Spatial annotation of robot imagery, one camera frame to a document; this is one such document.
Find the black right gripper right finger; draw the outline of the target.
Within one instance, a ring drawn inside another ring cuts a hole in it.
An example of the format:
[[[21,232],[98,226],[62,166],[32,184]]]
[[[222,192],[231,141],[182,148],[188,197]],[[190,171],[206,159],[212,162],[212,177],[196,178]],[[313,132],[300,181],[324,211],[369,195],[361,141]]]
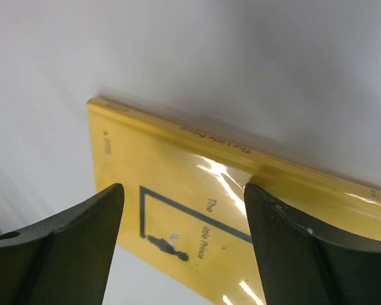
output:
[[[248,183],[244,202],[267,304],[381,304],[381,241]]]

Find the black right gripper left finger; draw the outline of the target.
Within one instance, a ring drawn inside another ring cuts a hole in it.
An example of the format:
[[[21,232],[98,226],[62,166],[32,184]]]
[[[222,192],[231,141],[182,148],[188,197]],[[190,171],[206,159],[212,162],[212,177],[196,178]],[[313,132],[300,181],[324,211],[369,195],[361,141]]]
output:
[[[0,236],[0,304],[101,304],[124,207],[113,184]]]

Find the yellow hangman book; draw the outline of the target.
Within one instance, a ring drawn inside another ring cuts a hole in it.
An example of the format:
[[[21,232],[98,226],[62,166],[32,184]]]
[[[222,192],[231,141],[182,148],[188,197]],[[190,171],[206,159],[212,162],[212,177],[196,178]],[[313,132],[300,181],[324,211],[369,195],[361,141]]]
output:
[[[248,225],[248,183],[381,241],[381,191],[123,104],[88,101],[95,184],[124,186],[117,242],[211,302],[267,304]]]

